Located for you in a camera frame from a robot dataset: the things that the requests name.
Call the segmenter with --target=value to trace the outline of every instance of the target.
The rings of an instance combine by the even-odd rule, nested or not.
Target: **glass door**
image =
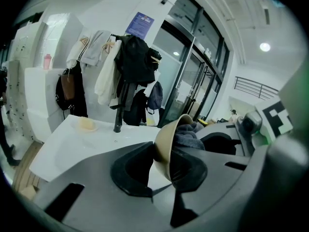
[[[187,113],[194,97],[197,95],[200,83],[205,72],[205,62],[195,51],[192,51],[182,76],[175,90],[175,95],[163,125],[179,118],[181,114]]]
[[[189,105],[187,114],[191,116],[192,119],[196,119],[202,110],[203,101],[206,93],[208,92],[209,86],[211,85],[214,73],[210,70],[208,66],[204,68],[202,78],[198,83],[198,88],[195,95],[192,97],[192,101]]]

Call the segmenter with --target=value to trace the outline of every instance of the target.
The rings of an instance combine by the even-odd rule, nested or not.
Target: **floor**
[[[14,156],[15,159],[20,160],[26,153],[27,149],[31,145],[32,141],[28,140],[27,138],[23,137],[21,134],[19,134],[14,128],[10,126],[9,120],[7,118],[7,115],[5,113],[5,108],[2,107],[1,109],[1,115],[3,118],[4,125],[7,126],[7,132],[6,140],[9,145],[14,144],[15,145],[15,151],[16,154]],[[0,150],[0,165],[2,168],[2,171],[4,172],[4,175],[8,182],[12,184],[15,174],[15,169],[12,168],[8,162],[6,161],[6,157],[2,150]]]

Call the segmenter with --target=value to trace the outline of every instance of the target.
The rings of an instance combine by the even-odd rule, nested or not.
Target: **white jacket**
[[[117,41],[105,59],[102,70],[98,75],[95,85],[95,93],[98,95],[98,103],[109,105],[117,96],[117,86],[120,80],[120,72],[115,64],[115,57],[119,52],[121,41]]]

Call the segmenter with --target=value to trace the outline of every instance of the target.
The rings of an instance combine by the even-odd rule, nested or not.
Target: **blue poster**
[[[127,27],[126,33],[135,35],[143,40],[153,22],[154,19],[138,12]]]

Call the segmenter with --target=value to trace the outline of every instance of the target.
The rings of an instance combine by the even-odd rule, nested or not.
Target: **brown bag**
[[[71,100],[75,97],[74,75],[62,75],[61,84],[65,100]]]

